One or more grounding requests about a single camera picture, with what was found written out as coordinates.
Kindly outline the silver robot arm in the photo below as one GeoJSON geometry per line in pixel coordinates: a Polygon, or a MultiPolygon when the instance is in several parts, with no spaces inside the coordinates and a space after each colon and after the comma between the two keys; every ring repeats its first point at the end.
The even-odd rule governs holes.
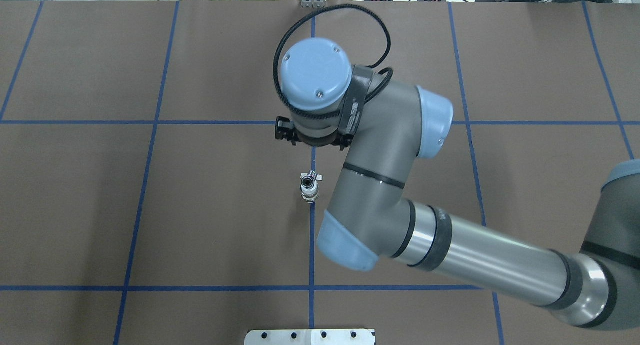
{"type": "Polygon", "coordinates": [[[639,160],[610,172],[578,253],[537,247],[403,197],[416,159],[434,158],[453,123],[452,103],[393,71],[353,65],[329,39],[304,39],[273,60],[291,118],[276,138],[348,149],[325,210],[318,249],[344,268],[380,257],[435,272],[548,311],[594,331],[639,327],[639,160]]]}

